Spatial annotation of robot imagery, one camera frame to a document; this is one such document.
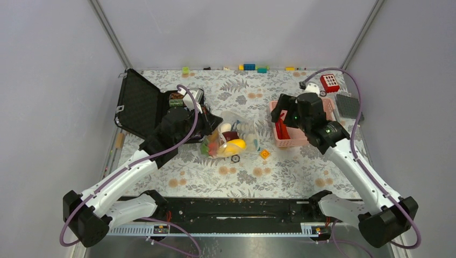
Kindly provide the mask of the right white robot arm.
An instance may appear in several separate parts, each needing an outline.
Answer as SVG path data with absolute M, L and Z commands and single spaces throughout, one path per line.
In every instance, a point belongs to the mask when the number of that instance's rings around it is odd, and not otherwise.
M 339 219 L 357 228 L 375 248 L 417 228 L 414 218 L 418 203 L 411 196 L 402 197 L 377 174 L 345 128 L 327 119 L 323 100 L 316 93 L 305 92 L 297 97 L 281 94 L 270 114 L 274 123 L 284 114 L 285 125 L 304 132 L 310 145 L 340 169 L 362 199 L 363 203 L 357 204 L 321 191 L 313 196 L 316 202 L 308 207 L 311 219 Z

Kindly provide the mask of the clear zip top bag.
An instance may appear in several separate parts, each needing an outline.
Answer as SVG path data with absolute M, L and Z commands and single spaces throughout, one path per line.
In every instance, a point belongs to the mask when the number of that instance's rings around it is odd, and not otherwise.
M 231 111 L 221 113 L 222 123 L 202 141 L 200 153 L 217 159 L 260 151 L 260 140 L 253 120 Z

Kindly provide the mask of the yellow pepper toy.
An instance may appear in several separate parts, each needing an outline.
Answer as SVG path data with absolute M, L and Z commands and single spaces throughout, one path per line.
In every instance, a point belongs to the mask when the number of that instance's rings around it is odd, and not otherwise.
M 243 139 L 234 139 L 221 145 L 217 150 L 217 157 L 229 157 L 242 153 L 247 147 Z

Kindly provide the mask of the dark red eggplant toy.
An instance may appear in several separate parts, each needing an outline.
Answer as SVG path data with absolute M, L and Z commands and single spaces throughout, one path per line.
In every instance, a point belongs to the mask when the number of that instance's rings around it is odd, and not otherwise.
M 236 131 L 225 132 L 222 136 L 225 138 L 226 142 L 239 139 L 239 134 Z

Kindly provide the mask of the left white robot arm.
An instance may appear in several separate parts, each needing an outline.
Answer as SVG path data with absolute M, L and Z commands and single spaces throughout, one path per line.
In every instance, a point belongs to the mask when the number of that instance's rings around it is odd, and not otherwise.
M 66 229 L 76 236 L 76 243 L 92 247 L 114 227 L 145 217 L 162 220 L 167 213 L 167 202 L 155 190 L 147 190 L 127 201 L 119 198 L 140 179 L 163 167 L 194 135 L 209 135 L 222 122 L 222 117 L 204 107 L 195 111 L 179 107 L 169 109 L 161 123 L 124 164 L 81 193 L 71 190 L 64 195 L 65 224 L 60 233 L 61 245 L 70 245 L 64 241 Z

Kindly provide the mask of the red chili toy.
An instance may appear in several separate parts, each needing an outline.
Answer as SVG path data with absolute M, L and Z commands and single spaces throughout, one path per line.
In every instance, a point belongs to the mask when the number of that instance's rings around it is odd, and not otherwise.
M 285 113 L 280 114 L 280 118 L 279 118 L 278 122 L 275 123 L 277 138 L 279 140 L 288 140 L 288 139 L 290 139 L 290 135 L 288 133 L 287 127 L 284 124 L 284 121 L 282 119 L 282 117 L 284 115 L 285 115 Z

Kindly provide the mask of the white radish toy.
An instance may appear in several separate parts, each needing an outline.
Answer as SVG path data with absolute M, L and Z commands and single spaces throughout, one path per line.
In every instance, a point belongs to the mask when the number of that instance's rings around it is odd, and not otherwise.
M 218 130 L 221 134 L 225 132 L 230 132 L 232 130 L 232 125 L 230 123 L 223 123 L 219 126 Z

